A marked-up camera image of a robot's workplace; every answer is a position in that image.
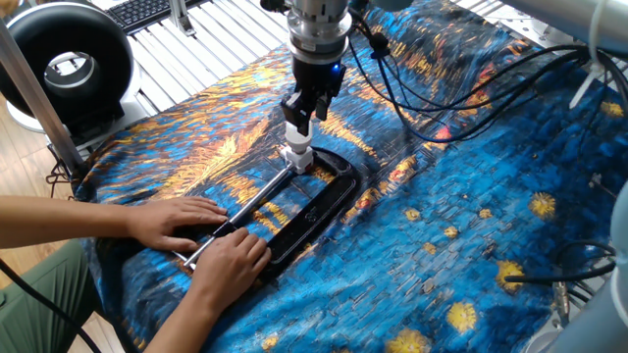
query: finger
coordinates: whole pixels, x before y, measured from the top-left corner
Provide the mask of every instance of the finger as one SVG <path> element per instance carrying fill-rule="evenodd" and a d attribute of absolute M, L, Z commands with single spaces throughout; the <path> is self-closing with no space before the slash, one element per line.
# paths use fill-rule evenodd
<path fill-rule="evenodd" d="M 242 251 L 244 251 L 244 254 L 246 254 L 248 256 L 248 253 L 251 251 L 251 249 L 253 248 L 253 246 L 255 246 L 255 243 L 257 243 L 257 240 L 259 240 L 259 238 L 257 237 L 257 235 L 255 234 L 250 234 L 245 240 L 242 241 L 242 243 L 240 245 L 238 245 L 237 247 L 239 249 L 241 249 Z"/>
<path fill-rule="evenodd" d="M 206 198 L 200 197 L 200 196 L 187 196 L 187 197 L 184 197 L 183 200 L 195 200 L 195 201 L 206 202 L 206 203 L 208 203 L 210 205 L 214 205 L 214 206 L 218 205 L 218 203 L 216 201 L 210 200 L 210 199 L 206 199 Z"/>
<path fill-rule="evenodd" d="M 267 248 L 266 240 L 263 238 L 257 239 L 257 242 L 253 247 L 248 251 L 248 260 L 251 261 L 251 264 L 254 264 L 264 252 L 266 252 Z"/>
<path fill-rule="evenodd" d="M 156 250 L 172 250 L 178 252 L 192 252 L 198 249 L 198 244 L 194 240 L 186 238 L 175 238 L 164 236 L 159 245 L 153 247 Z"/>
<path fill-rule="evenodd" d="M 213 212 L 180 212 L 173 223 L 175 227 L 194 225 L 219 225 L 226 222 L 226 216 L 216 215 Z"/>
<path fill-rule="evenodd" d="M 256 275 L 259 275 L 259 273 L 261 273 L 262 270 L 264 270 L 266 265 L 268 265 L 268 263 L 271 261 L 271 256 L 272 256 L 271 249 L 266 248 L 266 252 L 264 252 L 264 255 L 262 255 L 262 257 L 259 258 L 259 260 L 257 260 L 255 265 L 253 265 L 253 272 Z"/>
<path fill-rule="evenodd" d="M 191 207 L 197 207 L 201 210 L 207 210 L 207 211 L 211 211 L 214 213 L 217 213 L 219 215 L 226 215 L 227 214 L 227 210 L 222 208 L 222 207 L 218 207 L 216 205 L 210 204 L 208 202 L 203 202 L 203 201 L 198 201 L 198 200 L 185 200 L 183 202 L 184 205 L 187 206 L 191 206 Z"/>
<path fill-rule="evenodd" d="M 243 240 L 248 236 L 248 229 L 242 227 L 231 234 L 225 236 L 225 239 L 228 240 L 232 245 L 238 246 L 242 243 Z"/>

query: patterned cloth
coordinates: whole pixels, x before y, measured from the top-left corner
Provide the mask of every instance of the patterned cloth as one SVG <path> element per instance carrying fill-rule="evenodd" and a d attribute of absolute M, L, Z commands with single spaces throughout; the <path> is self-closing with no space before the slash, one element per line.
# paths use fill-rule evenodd
<path fill-rule="evenodd" d="M 397 14 L 371 11 L 367 21 L 391 40 L 403 79 L 439 102 L 537 50 L 446 0 L 419 0 Z M 352 41 L 384 90 L 366 41 Z M 550 59 L 501 82 L 521 81 Z M 527 102 L 534 98 L 527 93 L 480 137 L 426 143 L 367 86 L 349 55 L 344 62 L 342 91 L 328 119 L 315 124 L 314 144 L 359 170 L 360 196 L 276 283 L 238 300 L 203 352 L 519 351 L 548 319 L 550 290 L 503 278 L 547 275 L 564 241 L 607 239 L 614 199 L 590 179 L 602 174 L 616 192 L 627 175 L 617 98 L 606 95 L 604 114 L 579 148 L 602 86 L 568 110 L 585 74 L 565 66 L 534 88 L 536 99 Z M 283 166 L 278 105 L 292 85 L 281 47 L 115 134 L 75 180 L 77 199 L 138 204 L 202 195 L 233 214 Z M 492 86 L 466 103 L 497 91 Z M 416 114 L 410 120 L 446 137 L 492 108 L 448 112 L 436 117 L 440 123 Z M 328 181 L 318 170 L 295 178 L 247 226 L 272 237 Z M 144 348 L 181 301 L 189 273 L 172 255 L 129 240 L 87 240 L 84 248 L 106 313 Z"/>

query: metal rod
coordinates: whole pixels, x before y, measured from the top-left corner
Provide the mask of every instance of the metal rod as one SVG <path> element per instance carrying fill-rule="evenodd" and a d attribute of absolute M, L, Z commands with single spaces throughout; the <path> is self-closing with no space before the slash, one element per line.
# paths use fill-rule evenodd
<path fill-rule="evenodd" d="M 187 262 L 187 258 L 186 258 L 184 255 L 182 255 L 182 254 L 178 253 L 177 251 L 173 251 L 173 254 L 177 255 L 177 257 L 178 257 L 178 258 L 180 258 L 180 259 L 183 261 L 183 265 L 184 265 L 184 266 L 187 266 L 187 265 L 185 264 L 185 263 Z M 191 269 L 193 269 L 193 270 L 196 270 L 196 264 L 189 264 L 189 267 L 190 267 Z"/>
<path fill-rule="evenodd" d="M 77 147 L 61 124 L 57 112 L 39 85 L 18 44 L 0 20 L 0 63 L 20 91 L 30 110 L 46 132 L 61 159 L 73 171 L 82 163 Z"/>
<path fill-rule="evenodd" d="M 268 183 L 264 185 L 264 187 L 262 187 L 262 189 L 259 190 L 259 192 L 255 194 L 255 196 L 253 196 L 253 198 L 250 199 L 250 201 L 248 201 L 246 205 L 244 205 L 244 207 L 242 207 L 233 217 L 231 217 L 229 222 L 234 226 L 237 225 L 242 217 L 251 212 L 251 210 L 253 210 L 253 208 L 255 208 L 255 206 L 257 206 L 257 204 L 259 204 L 266 196 L 268 196 L 268 194 L 270 194 L 271 191 L 273 191 L 275 187 L 277 187 L 277 185 L 282 183 L 286 179 L 286 177 L 288 177 L 291 170 L 292 163 L 288 164 L 285 168 L 280 170 L 275 177 L 268 181 Z"/>
<path fill-rule="evenodd" d="M 207 247 L 214 242 L 214 240 L 216 240 L 216 237 L 210 236 L 209 239 L 205 241 L 205 243 L 201 245 L 201 247 L 198 248 L 198 250 L 194 251 L 192 256 L 190 256 L 189 258 L 187 258 L 187 260 L 185 260 L 183 265 L 186 267 L 187 266 L 192 267 L 192 265 L 194 265 L 194 261 L 196 261 L 196 259 L 200 257 L 200 254 L 202 254 L 203 251 L 205 251 L 205 249 L 207 249 Z"/>
<path fill-rule="evenodd" d="M 275 189 L 275 187 L 277 187 L 277 185 L 281 184 L 284 180 L 286 180 L 292 168 L 293 168 L 293 164 L 288 163 L 286 167 L 280 170 L 276 176 L 274 176 L 270 181 L 268 181 L 268 183 L 264 185 L 264 187 L 262 187 L 262 189 L 259 190 L 259 192 L 255 194 L 255 196 L 253 196 L 253 198 L 250 199 L 246 203 L 246 205 L 244 205 L 244 207 L 242 207 L 234 216 L 232 216 L 228 220 L 228 222 L 234 225 L 235 227 L 237 223 L 239 223 L 239 221 L 242 219 L 242 217 L 244 217 L 246 214 L 251 212 L 264 198 L 266 198 L 266 196 L 268 196 L 268 194 L 270 194 Z M 216 240 L 216 238 L 213 236 L 210 236 L 209 239 L 200 248 L 198 248 L 198 250 L 196 250 L 187 260 L 185 260 L 183 265 L 191 267 L 194 261 L 196 261 L 196 259 L 200 257 L 200 254 L 202 254 L 203 251 L 205 251 L 205 249 L 207 249 L 207 247 L 214 242 L 214 240 Z"/>

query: cable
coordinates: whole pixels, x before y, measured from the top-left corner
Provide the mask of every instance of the cable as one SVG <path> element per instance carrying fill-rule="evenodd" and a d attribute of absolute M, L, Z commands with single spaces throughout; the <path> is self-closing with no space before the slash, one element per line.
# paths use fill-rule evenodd
<path fill-rule="evenodd" d="M 547 276 L 547 277 L 527 277 L 527 276 L 506 276 L 505 281 L 513 282 L 513 283 L 536 283 L 536 284 L 546 284 L 552 283 L 556 281 L 574 281 L 574 280 L 583 280 L 594 277 L 599 277 L 602 275 L 606 275 L 609 272 L 613 271 L 615 268 L 615 263 L 610 263 L 608 265 L 602 266 L 599 269 L 593 269 L 582 274 L 577 275 L 565 275 L 565 276 Z"/>
<path fill-rule="evenodd" d="M 604 69 L 604 86 L 602 87 L 602 94 L 600 95 L 598 104 L 596 104 L 596 109 L 593 111 L 593 113 L 591 114 L 591 117 L 589 118 L 589 121 L 587 122 L 587 126 L 585 127 L 584 131 L 582 131 L 582 135 L 580 135 L 580 141 L 578 142 L 578 152 L 576 152 L 577 153 L 576 161 L 578 165 L 580 165 L 580 157 L 582 156 L 582 146 L 585 142 L 585 137 L 587 137 L 589 130 L 591 130 L 591 128 L 593 127 L 593 122 L 595 121 L 596 117 L 600 113 L 602 102 L 604 101 L 604 98 L 606 97 L 606 89 L 608 88 L 608 80 L 606 78 L 607 73 L 608 71 Z"/>
<path fill-rule="evenodd" d="M 591 240 L 591 239 L 579 239 L 579 240 L 570 241 L 562 245 L 560 248 L 558 248 L 558 250 L 556 250 L 556 263 L 559 265 L 562 264 L 561 260 L 564 253 L 570 248 L 577 245 L 588 245 L 588 246 L 599 247 L 600 249 L 605 250 L 607 253 L 609 253 L 612 256 L 615 256 L 617 253 L 615 249 L 608 244 L 604 244 L 602 242 Z"/>
<path fill-rule="evenodd" d="M 41 293 L 32 288 L 28 283 L 26 283 L 18 274 L 16 274 L 9 265 L 7 265 L 2 259 L 0 259 L 0 270 L 2 270 L 8 278 L 10 278 L 19 288 L 21 288 L 26 294 L 30 295 L 41 304 L 46 306 L 48 309 L 52 310 L 53 313 L 58 315 L 61 319 L 63 319 L 66 323 L 68 323 L 72 328 L 77 331 L 77 334 L 82 338 L 82 340 L 87 344 L 89 349 L 91 349 L 94 353 L 100 353 L 100 349 L 96 343 L 87 335 L 87 333 L 82 329 L 82 327 L 74 321 L 68 314 L 64 313 L 61 308 L 59 308 L 55 303 L 51 302 L 48 298 L 43 296 Z"/>
<path fill-rule="evenodd" d="M 589 301 L 589 298 L 587 298 L 584 294 L 578 293 L 577 291 L 573 289 L 567 289 L 567 293 L 569 293 L 569 295 L 573 295 L 576 298 L 582 300 L 584 303 L 587 303 Z"/>
<path fill-rule="evenodd" d="M 475 138 L 477 136 L 479 136 L 480 134 L 482 134 L 483 132 L 485 132 L 488 128 L 490 128 L 495 121 L 497 120 L 497 116 L 502 113 L 506 107 L 511 104 L 514 100 L 516 100 L 521 94 L 523 94 L 523 92 L 527 89 L 529 89 L 534 82 L 539 79 L 542 75 L 544 75 L 546 72 L 548 72 L 549 70 L 552 70 L 554 67 L 557 67 L 558 65 L 563 65 L 566 63 L 569 63 L 571 61 L 574 60 L 578 60 L 579 62 L 583 63 L 583 61 L 588 61 L 591 57 L 590 53 L 588 53 L 588 49 L 589 47 L 584 46 L 584 45 L 559 45 L 559 46 L 555 46 L 555 47 L 551 47 L 548 49 L 544 49 L 544 50 L 540 50 L 536 53 L 533 53 L 511 65 L 509 65 L 508 67 L 504 68 L 503 70 L 497 72 L 494 76 L 490 77 L 489 79 L 487 79 L 486 81 L 484 81 L 483 83 L 479 84 L 478 86 L 476 86 L 474 89 L 472 89 L 469 93 L 465 94 L 464 96 L 458 98 L 457 100 L 446 104 L 446 105 L 442 105 L 440 103 L 436 103 L 433 102 L 432 100 L 429 100 L 421 95 L 419 95 L 418 93 L 414 92 L 410 87 L 408 87 L 405 83 L 403 83 L 403 81 L 400 78 L 400 73 L 398 70 L 398 65 L 397 65 L 397 72 L 395 74 L 395 72 L 393 71 L 393 69 L 391 68 L 390 64 L 384 60 L 383 58 L 390 54 L 390 49 L 388 48 L 388 41 L 380 34 L 380 33 L 376 33 L 375 35 L 371 32 L 370 27 L 368 26 L 368 24 L 364 21 L 364 19 L 355 11 L 351 12 L 351 15 L 359 22 L 358 25 L 355 26 L 355 28 L 357 28 L 358 30 L 360 30 L 362 32 L 362 34 L 364 34 L 364 36 L 369 40 L 369 44 L 373 47 L 373 49 L 375 50 L 374 53 L 371 55 L 372 58 L 375 58 L 378 61 L 378 68 L 380 70 L 380 73 L 382 75 L 382 79 L 384 81 L 384 84 L 386 86 L 387 91 L 389 92 L 389 96 L 387 97 L 384 93 L 382 93 L 379 89 L 377 89 L 377 87 L 375 87 L 375 85 L 373 84 L 373 82 L 371 81 L 371 79 L 366 75 L 366 72 L 364 71 L 364 68 L 362 67 L 362 64 L 359 60 L 359 57 L 357 56 L 357 53 L 355 51 L 355 48 L 353 47 L 352 42 L 349 40 L 349 48 L 351 50 L 351 53 L 353 55 L 353 58 L 355 59 L 355 62 L 357 64 L 357 67 L 359 69 L 359 71 L 361 72 L 361 74 L 363 75 L 364 79 L 366 80 L 366 82 L 369 84 L 369 86 L 378 94 L 380 95 L 382 98 L 390 101 L 393 106 L 394 109 L 396 111 L 396 113 L 398 114 L 399 118 L 401 119 L 401 121 L 403 122 L 403 124 L 413 133 L 415 134 L 417 137 L 425 139 L 427 141 L 430 142 L 434 142 L 434 143 L 448 143 L 448 142 L 453 142 L 453 141 L 458 141 L 458 140 L 468 140 L 470 138 Z M 503 92 L 497 94 L 496 96 L 492 97 L 491 99 L 484 101 L 482 103 L 479 104 L 475 104 L 475 105 L 470 105 L 470 106 L 464 106 L 464 107 L 459 107 L 457 106 L 459 103 L 461 103 L 462 101 L 464 101 L 465 99 L 468 99 L 469 97 L 471 97 L 473 94 L 477 93 L 478 91 L 480 91 L 481 89 L 483 89 L 484 87 L 486 87 L 488 84 L 490 84 L 491 82 L 495 81 L 496 79 L 498 79 L 499 77 L 505 75 L 507 72 L 517 68 L 518 66 L 523 65 L 524 63 L 539 57 L 541 55 L 545 55 L 549 52 L 554 52 L 554 51 L 558 51 L 558 50 L 573 50 L 573 52 L 570 52 L 568 54 L 564 54 L 562 56 L 560 56 L 558 59 L 553 60 L 552 62 L 550 62 L 549 64 L 543 66 L 540 70 L 538 70 L 534 75 L 526 78 L 525 80 L 523 80 L 522 82 L 504 90 Z M 622 95 L 622 101 L 624 103 L 624 111 L 628 112 L 628 80 L 626 79 L 626 77 L 623 75 L 623 73 L 617 68 L 617 66 L 612 62 L 612 60 L 610 60 L 603 52 L 598 53 L 600 60 L 602 62 L 602 64 L 604 65 L 605 68 L 607 68 L 613 78 L 617 81 L 617 86 L 618 89 L 620 91 L 620 94 Z M 406 105 L 404 104 L 400 104 L 398 102 L 396 102 L 396 100 L 394 99 L 394 93 L 392 90 L 392 86 L 391 83 L 388 80 L 387 77 L 387 73 L 386 73 L 386 69 L 383 66 L 383 63 L 386 65 L 386 67 L 388 68 L 389 72 L 392 74 L 392 76 L 394 78 L 397 79 L 399 85 L 400 85 L 400 89 L 401 89 L 401 94 L 403 95 L 404 99 L 406 100 Z M 409 105 L 407 96 L 405 95 L 405 91 L 404 89 L 408 89 L 408 91 L 410 93 L 412 93 L 413 95 L 415 95 L 417 98 L 437 106 L 438 108 L 415 108 L 415 107 L 411 107 Z M 409 123 L 409 121 L 407 120 L 407 118 L 403 115 L 403 113 L 400 111 L 399 107 L 407 109 L 407 110 L 411 110 L 417 113 L 425 113 L 425 112 L 437 112 L 437 111 L 443 111 L 443 110 L 466 110 L 466 109 L 475 109 L 475 108 L 479 108 L 482 106 L 486 106 L 487 104 L 491 103 L 492 101 L 496 101 L 500 98 L 503 98 L 505 96 L 507 96 L 508 94 L 510 94 L 510 97 L 508 97 L 504 102 L 502 102 L 499 106 L 497 106 L 486 118 L 482 119 L 481 121 L 479 121 L 474 127 L 472 127 L 471 129 L 460 133 L 457 136 L 453 136 L 450 138 L 444 138 L 444 139 L 436 139 L 436 138 L 432 138 L 429 136 L 426 136 L 422 133 L 420 133 L 419 131 L 415 130 L 411 124 Z"/>
<path fill-rule="evenodd" d="M 407 118 L 399 110 L 399 105 L 398 105 L 398 103 L 394 99 L 393 90 L 391 89 L 391 84 L 388 81 L 388 78 L 387 78 L 387 75 L 386 75 L 386 71 L 384 70 L 384 67 L 382 65 L 382 61 L 381 60 L 378 60 L 378 66 L 380 68 L 380 71 L 382 72 L 382 79 L 384 80 L 384 84 L 385 84 L 385 86 L 387 88 L 387 91 L 389 92 L 389 95 L 391 96 L 391 101 L 392 101 L 392 104 L 394 106 L 394 109 L 395 109 L 396 113 L 399 115 L 399 118 L 401 119 L 403 124 L 408 129 L 410 129 L 410 131 L 412 133 L 414 133 L 419 138 L 422 138 L 424 140 L 427 140 L 427 141 L 430 141 L 430 142 L 434 142 L 434 143 L 449 143 L 449 142 L 454 142 L 454 141 L 461 140 L 461 139 L 463 139 L 465 137 L 468 137 L 468 136 L 472 135 L 474 132 L 478 131 L 483 126 L 488 124 L 491 120 L 493 120 L 499 113 L 501 113 L 501 111 L 503 111 L 506 106 L 508 106 L 513 101 L 515 101 L 539 77 L 544 75 L 549 70 L 554 69 L 554 67 L 557 67 L 557 66 L 562 65 L 562 64 L 564 64 L 566 62 L 575 60 L 578 57 L 579 57 L 579 54 L 577 52 L 571 52 L 571 53 L 564 54 L 564 55 L 558 57 L 557 59 L 554 59 L 549 64 L 546 64 L 538 72 L 536 72 L 533 76 L 530 76 L 530 77 L 526 78 L 522 82 L 522 83 L 526 83 L 526 85 L 522 85 L 521 88 L 519 88 L 510 97 L 508 97 L 508 99 L 506 99 L 497 108 L 495 108 L 486 118 L 484 118 L 481 121 L 479 121 L 475 126 L 470 128 L 469 130 L 464 131 L 464 132 L 460 133 L 457 136 L 452 136 L 452 137 L 449 137 L 449 138 L 433 138 L 433 137 L 430 137 L 430 136 L 426 136 L 426 135 L 422 134 L 421 132 L 418 132 L 414 128 L 412 128 L 412 126 L 410 125 L 410 123 L 407 120 Z"/>
<path fill-rule="evenodd" d="M 588 284 L 584 283 L 583 281 L 576 280 L 574 284 L 578 286 L 580 289 L 586 291 L 587 294 L 591 295 L 592 297 L 596 295 L 596 292 Z"/>
<path fill-rule="evenodd" d="M 396 74 L 397 74 L 397 76 L 400 76 L 399 64 L 397 63 L 396 59 L 393 56 L 391 56 L 391 58 L 394 61 L 394 67 L 396 68 Z M 410 101 L 408 100 L 408 96 L 405 94 L 405 89 L 403 89 L 403 86 L 401 86 L 400 89 L 401 89 L 401 95 L 403 95 L 403 99 L 405 100 L 405 104 L 407 106 L 410 106 Z M 434 118 L 434 117 L 432 117 L 431 115 L 429 115 L 427 113 L 422 113 L 422 112 L 417 112 L 417 113 L 430 118 L 430 120 L 432 120 L 434 122 L 437 122 L 437 123 L 441 124 L 442 126 L 447 127 L 447 124 L 445 124 L 443 121 L 441 121 L 438 118 Z"/>

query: human arm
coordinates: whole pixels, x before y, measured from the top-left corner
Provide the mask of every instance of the human arm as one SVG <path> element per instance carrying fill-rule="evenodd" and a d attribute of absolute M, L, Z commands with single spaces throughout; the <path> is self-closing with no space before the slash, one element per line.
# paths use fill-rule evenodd
<path fill-rule="evenodd" d="M 158 250 L 191 251 L 194 241 L 171 237 L 175 227 L 220 224 L 226 213 L 202 197 L 121 206 L 0 196 L 0 248 L 93 236 L 132 237 Z"/>
<path fill-rule="evenodd" d="M 144 353 L 197 353 L 219 316 L 271 259 L 266 241 L 245 228 L 219 238 L 201 255 L 189 291 Z"/>

